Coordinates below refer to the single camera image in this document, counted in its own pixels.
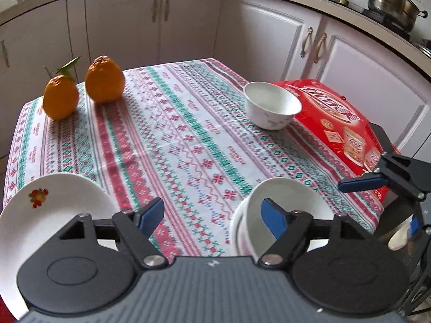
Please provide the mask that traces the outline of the right gloved hand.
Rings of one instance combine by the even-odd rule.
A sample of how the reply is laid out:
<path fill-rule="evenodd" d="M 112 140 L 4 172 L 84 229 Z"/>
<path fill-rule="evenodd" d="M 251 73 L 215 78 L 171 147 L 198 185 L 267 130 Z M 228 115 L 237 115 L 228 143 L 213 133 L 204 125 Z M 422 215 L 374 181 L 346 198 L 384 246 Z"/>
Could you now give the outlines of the right gloved hand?
<path fill-rule="evenodd" d="M 410 238 L 410 228 L 413 217 L 410 216 L 397 226 L 394 235 L 389 239 L 387 246 L 393 252 L 396 252 L 407 245 Z"/>

